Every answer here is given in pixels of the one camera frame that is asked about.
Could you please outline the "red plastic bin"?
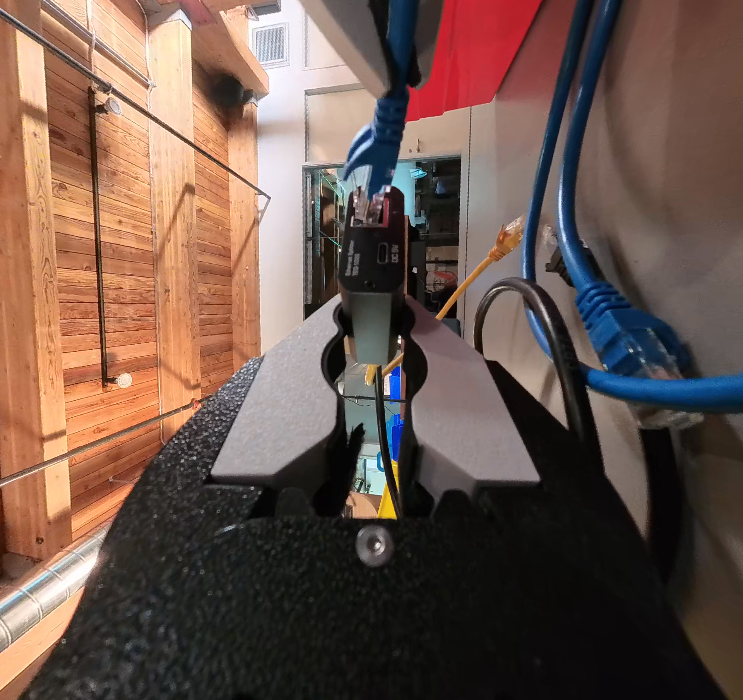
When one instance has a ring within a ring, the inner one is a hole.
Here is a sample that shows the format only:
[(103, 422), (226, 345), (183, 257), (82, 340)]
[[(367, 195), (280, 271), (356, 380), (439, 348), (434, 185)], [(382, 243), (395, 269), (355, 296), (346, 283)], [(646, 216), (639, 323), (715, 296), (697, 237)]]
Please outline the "red plastic bin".
[(432, 73), (407, 122), (493, 100), (543, 0), (444, 0)]

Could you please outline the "black metal rod frame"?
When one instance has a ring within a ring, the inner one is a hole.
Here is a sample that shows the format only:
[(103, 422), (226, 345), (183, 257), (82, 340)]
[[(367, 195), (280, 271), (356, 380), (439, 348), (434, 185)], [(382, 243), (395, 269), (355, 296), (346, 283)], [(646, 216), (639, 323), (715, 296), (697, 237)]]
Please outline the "black metal rod frame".
[(28, 37), (29, 39), (31, 39), (32, 41), (40, 45), (44, 50), (48, 51), (51, 55), (58, 58), (61, 62), (69, 66), (71, 69), (73, 69), (74, 71), (82, 75), (83, 77), (87, 78), (88, 81), (92, 82), (96, 88), (100, 89), (101, 91), (108, 94), (109, 96), (113, 96), (117, 100), (122, 101), (125, 105), (129, 106), (130, 108), (138, 112), (140, 115), (144, 116), (146, 119), (153, 122), (160, 129), (164, 130), (165, 132), (170, 134), (172, 137), (176, 138), (178, 141), (185, 144), (186, 146), (191, 148), (193, 151), (195, 151), (199, 155), (203, 156), (206, 160), (209, 160), (209, 162), (215, 164), (220, 169), (227, 172), (228, 175), (234, 177), (240, 183), (248, 186), (257, 195), (264, 197), (266, 206), (270, 204), (271, 196), (267, 194), (266, 192), (264, 192), (262, 189), (260, 189), (257, 185), (250, 182), (243, 175), (237, 173), (236, 170), (234, 170), (227, 164), (221, 162), (215, 156), (210, 154), (206, 149), (197, 145), (190, 138), (186, 137), (185, 135), (178, 132), (176, 129), (172, 128), (171, 125), (164, 122), (161, 118), (156, 117), (149, 110), (147, 110), (140, 104), (136, 103), (135, 100), (125, 95), (123, 91), (121, 91), (119, 88), (114, 86), (112, 83), (101, 78), (96, 73), (93, 73), (91, 70), (88, 70), (82, 63), (77, 61), (75, 58), (73, 58), (69, 54), (63, 52), (59, 47), (57, 47), (56, 45), (48, 41), (38, 32), (34, 31), (30, 26), (27, 26), (26, 24), (21, 22), (18, 18), (11, 15), (5, 9), (1, 9), (1, 19), (6, 24), (8, 24), (9, 26), (12, 26), (15, 30), (19, 31), (22, 35)]

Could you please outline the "wall air vent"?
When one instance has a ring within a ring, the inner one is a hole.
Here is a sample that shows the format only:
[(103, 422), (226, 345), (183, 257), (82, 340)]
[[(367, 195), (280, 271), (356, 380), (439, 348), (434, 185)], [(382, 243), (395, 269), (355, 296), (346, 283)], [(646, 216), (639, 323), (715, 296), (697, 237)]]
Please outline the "wall air vent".
[(288, 23), (254, 26), (252, 51), (260, 65), (268, 69), (290, 64), (290, 26)]

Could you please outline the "black track light bar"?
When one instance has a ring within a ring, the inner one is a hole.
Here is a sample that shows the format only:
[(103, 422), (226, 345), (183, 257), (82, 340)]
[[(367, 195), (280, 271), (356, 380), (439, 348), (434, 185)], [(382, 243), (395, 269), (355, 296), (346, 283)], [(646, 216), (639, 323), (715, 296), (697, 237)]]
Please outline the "black track light bar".
[(99, 165), (98, 165), (98, 138), (97, 138), (97, 119), (98, 103), (96, 101), (95, 89), (90, 86), (87, 92), (88, 96), (88, 130), (89, 145), (91, 155), (91, 193), (92, 193), (92, 213), (94, 216), (94, 255), (95, 255), (95, 273), (96, 273), (96, 290), (98, 297), (98, 327), (99, 327), (99, 366), (101, 386), (107, 389), (114, 385), (119, 389), (129, 388), (132, 384), (130, 373), (121, 373), (117, 376), (111, 376), (108, 371), (108, 351), (106, 342), (106, 303), (104, 295), (104, 277), (103, 277), (103, 245), (101, 235), (100, 221), (100, 203), (99, 203)]

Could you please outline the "grey metal pipe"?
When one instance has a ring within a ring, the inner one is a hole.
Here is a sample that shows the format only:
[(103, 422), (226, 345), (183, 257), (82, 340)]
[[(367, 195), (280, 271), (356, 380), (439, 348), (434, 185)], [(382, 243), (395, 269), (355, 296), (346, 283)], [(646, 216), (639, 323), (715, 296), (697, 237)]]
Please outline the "grey metal pipe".
[(113, 443), (114, 441), (117, 441), (126, 435), (133, 434), (134, 432), (139, 432), (141, 430), (147, 429), (150, 426), (153, 426), (155, 424), (159, 424), (165, 420), (168, 420), (176, 415), (179, 415), (181, 413), (187, 412), (187, 411), (197, 411), (200, 407), (202, 407), (208, 400), (211, 398), (213, 394), (206, 395), (202, 398), (193, 399), (190, 403), (183, 405), (178, 408), (174, 408), (171, 411), (161, 413), (160, 415), (157, 415), (155, 417), (151, 417), (149, 419), (143, 420), (138, 424), (128, 426), (124, 429), (121, 429), (118, 432), (114, 432), (111, 435), (107, 435), (103, 438), (97, 439), (96, 441), (89, 442), (88, 444), (84, 444), (78, 447), (75, 447), (66, 453), (63, 453), (61, 455), (57, 455), (53, 458), (50, 458), (48, 460), (45, 460), (41, 463), (37, 463), (35, 465), (32, 465), (30, 467), (26, 467), (18, 472), (14, 472), (10, 475), (3, 476), (1, 478), (1, 489), (6, 487), (7, 485), (13, 484), (15, 482), (21, 481), (23, 479), (26, 479), (29, 476), (35, 475), (38, 472), (42, 472), (44, 470), (47, 470), (48, 468), (54, 467), (58, 463), (69, 461), (70, 459), (77, 457), (79, 455), (83, 455), (85, 453), (88, 453), (88, 451), (95, 450), (98, 447), (105, 446), (107, 444)]

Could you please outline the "black ethernet splitter box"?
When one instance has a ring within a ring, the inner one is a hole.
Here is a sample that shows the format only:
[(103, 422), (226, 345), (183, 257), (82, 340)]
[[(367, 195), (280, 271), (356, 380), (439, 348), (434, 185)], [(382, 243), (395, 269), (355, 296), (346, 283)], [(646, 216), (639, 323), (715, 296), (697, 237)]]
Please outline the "black ethernet splitter box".
[(338, 279), (342, 313), (350, 323), (355, 358), (385, 366), (395, 355), (404, 301), (404, 195), (387, 185), (370, 201), (350, 193)]

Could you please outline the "silver ventilation duct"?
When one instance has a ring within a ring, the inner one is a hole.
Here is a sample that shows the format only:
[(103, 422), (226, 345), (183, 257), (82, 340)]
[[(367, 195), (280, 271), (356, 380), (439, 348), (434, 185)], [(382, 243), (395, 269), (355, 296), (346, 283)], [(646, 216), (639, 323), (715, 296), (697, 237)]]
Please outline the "silver ventilation duct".
[(86, 584), (111, 523), (78, 539), (1, 597), (1, 650), (9, 648)]

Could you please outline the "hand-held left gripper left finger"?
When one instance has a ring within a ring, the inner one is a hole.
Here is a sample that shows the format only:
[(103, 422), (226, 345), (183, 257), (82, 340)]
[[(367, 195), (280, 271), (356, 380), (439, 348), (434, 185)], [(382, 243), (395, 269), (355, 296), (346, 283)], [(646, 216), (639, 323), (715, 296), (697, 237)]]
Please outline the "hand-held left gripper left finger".
[(337, 379), (346, 368), (340, 296), (266, 352), (212, 466), (210, 482), (301, 491), (320, 516), (341, 516), (365, 441)]

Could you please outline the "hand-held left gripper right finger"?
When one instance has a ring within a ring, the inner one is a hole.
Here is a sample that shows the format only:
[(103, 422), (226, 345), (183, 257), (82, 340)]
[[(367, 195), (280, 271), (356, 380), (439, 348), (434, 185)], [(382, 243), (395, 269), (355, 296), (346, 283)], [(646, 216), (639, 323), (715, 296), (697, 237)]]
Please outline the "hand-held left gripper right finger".
[(428, 513), (449, 491), (475, 501), (492, 487), (534, 487), (532, 458), (486, 360), (414, 299), (405, 298), (404, 516)]

